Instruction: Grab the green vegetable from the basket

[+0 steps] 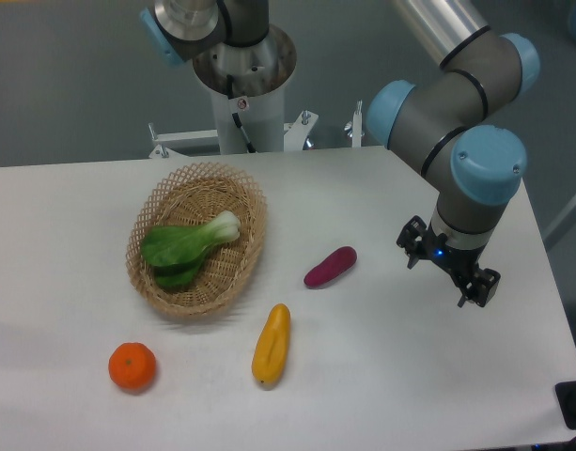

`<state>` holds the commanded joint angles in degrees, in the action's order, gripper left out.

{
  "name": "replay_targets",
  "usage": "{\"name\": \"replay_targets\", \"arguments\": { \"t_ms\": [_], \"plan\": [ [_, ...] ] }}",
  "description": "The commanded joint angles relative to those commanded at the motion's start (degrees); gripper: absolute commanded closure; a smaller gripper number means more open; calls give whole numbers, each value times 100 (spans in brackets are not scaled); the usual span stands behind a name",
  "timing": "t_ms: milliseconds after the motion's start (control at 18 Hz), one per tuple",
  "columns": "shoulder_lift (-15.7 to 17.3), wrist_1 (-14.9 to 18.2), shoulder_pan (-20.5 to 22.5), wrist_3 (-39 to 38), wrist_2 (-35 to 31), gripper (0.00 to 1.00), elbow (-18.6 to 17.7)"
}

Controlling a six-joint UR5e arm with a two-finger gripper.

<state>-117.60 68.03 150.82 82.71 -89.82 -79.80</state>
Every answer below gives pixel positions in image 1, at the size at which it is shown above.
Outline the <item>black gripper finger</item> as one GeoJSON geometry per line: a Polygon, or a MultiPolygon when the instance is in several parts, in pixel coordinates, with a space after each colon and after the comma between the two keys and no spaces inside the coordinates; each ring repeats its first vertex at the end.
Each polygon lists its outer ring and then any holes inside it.
{"type": "Polygon", "coordinates": [[[397,237],[397,246],[404,250],[408,258],[408,269],[412,269],[420,260],[428,259],[424,243],[427,230],[425,222],[419,216],[414,216],[402,227],[397,237]]]}
{"type": "Polygon", "coordinates": [[[458,307],[466,303],[474,303],[485,307],[494,296],[500,282],[500,273],[493,269],[474,267],[470,272],[457,275],[457,287],[461,296],[458,307]]]}

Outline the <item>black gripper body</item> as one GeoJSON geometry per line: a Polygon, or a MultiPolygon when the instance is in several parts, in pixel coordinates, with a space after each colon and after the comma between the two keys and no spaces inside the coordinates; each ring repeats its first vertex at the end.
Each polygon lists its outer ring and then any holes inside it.
{"type": "Polygon", "coordinates": [[[419,224],[419,258],[441,268],[458,288],[471,288],[478,278],[478,260],[486,246],[486,234],[463,233],[442,221],[436,227],[422,221],[419,224]]]}

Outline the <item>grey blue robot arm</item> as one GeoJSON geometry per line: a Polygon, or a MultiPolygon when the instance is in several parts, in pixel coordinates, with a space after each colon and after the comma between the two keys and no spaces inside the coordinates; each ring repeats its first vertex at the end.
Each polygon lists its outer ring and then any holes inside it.
{"type": "MultiPolygon", "coordinates": [[[[442,71],[431,86],[388,84],[367,110],[367,131],[438,192],[431,219],[411,219],[397,245],[411,264],[446,272],[463,303],[484,306],[500,275],[479,259],[527,165],[521,140],[486,120],[535,83],[539,56],[528,39],[495,34],[468,1],[395,9],[442,71]]],[[[191,63],[209,91],[224,154],[288,150],[284,89],[296,51],[267,2],[155,1],[140,18],[163,59],[191,63]]]]}

